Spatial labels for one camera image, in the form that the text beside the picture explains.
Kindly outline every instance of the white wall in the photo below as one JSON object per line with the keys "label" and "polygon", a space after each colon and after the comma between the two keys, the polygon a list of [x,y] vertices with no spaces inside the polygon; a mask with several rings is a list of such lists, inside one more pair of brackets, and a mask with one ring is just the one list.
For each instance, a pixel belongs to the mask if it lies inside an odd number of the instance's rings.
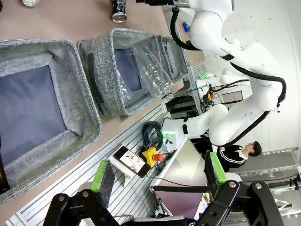
{"label": "white wall", "polygon": [[[258,140],[264,151],[299,146],[301,29],[300,20],[294,18],[301,19],[300,9],[298,0],[237,0],[235,12],[223,25],[224,38],[239,38],[241,46],[253,41],[266,46],[281,64],[279,77],[287,83],[286,99],[281,103],[280,113],[270,113],[239,141],[241,145]],[[230,67],[217,56],[205,53],[205,59],[207,71],[217,75],[224,67]],[[244,98],[251,94],[249,88],[242,88],[242,91]]]}

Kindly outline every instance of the bolt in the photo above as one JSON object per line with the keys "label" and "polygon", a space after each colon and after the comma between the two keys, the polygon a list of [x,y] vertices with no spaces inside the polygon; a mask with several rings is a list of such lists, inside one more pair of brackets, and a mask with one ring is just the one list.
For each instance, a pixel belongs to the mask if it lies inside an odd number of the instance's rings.
{"label": "bolt", "polygon": [[59,197],[58,197],[58,200],[61,202],[61,201],[64,201],[64,199],[65,199],[65,197],[64,196],[62,196],[62,195],[60,195]]}
{"label": "bolt", "polygon": [[234,182],[230,182],[230,183],[229,183],[229,187],[234,188],[234,187],[236,187],[236,184],[235,184]]}
{"label": "bolt", "polygon": [[261,189],[261,188],[262,188],[261,184],[259,184],[259,183],[255,184],[255,187],[256,187],[257,189]]}
{"label": "bolt", "polygon": [[83,192],[83,196],[84,196],[84,197],[88,197],[88,196],[89,196],[89,193],[86,192],[86,191],[84,191],[84,192]]}

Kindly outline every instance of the fabric bin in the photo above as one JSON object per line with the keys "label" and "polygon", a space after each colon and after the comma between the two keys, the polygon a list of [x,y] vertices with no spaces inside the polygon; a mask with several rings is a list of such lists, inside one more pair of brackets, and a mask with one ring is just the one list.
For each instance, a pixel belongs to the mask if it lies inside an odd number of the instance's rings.
{"label": "fabric bin", "polygon": [[102,126],[76,46],[0,42],[1,156],[10,190],[36,185],[96,141]]}
{"label": "fabric bin", "polygon": [[142,80],[141,89],[132,92],[131,101],[125,103],[122,98],[115,54],[117,49],[129,49],[134,45],[147,46],[161,63],[158,39],[151,33],[116,28],[95,39],[78,42],[79,54],[92,94],[103,114],[132,115],[155,100]]}
{"label": "fabric bin", "polygon": [[188,74],[183,49],[171,36],[158,36],[162,66],[174,83]]}

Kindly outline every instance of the smartphone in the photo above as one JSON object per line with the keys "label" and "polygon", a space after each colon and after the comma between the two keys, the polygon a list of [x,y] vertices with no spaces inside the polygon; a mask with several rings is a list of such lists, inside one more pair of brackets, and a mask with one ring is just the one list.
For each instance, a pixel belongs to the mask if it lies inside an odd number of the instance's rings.
{"label": "smartphone", "polygon": [[122,146],[120,149],[118,149],[113,156],[141,178],[143,178],[151,169],[150,165],[144,162],[142,158],[130,151],[125,146]]}

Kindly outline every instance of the black hair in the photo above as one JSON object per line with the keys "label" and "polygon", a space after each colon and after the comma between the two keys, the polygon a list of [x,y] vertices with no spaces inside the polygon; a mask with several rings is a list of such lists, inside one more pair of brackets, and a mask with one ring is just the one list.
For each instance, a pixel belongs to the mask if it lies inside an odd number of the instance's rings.
{"label": "black hair", "polygon": [[253,148],[252,149],[254,150],[254,153],[249,153],[249,156],[255,157],[255,156],[258,156],[258,155],[261,154],[262,148],[261,148],[258,141],[253,142]]}

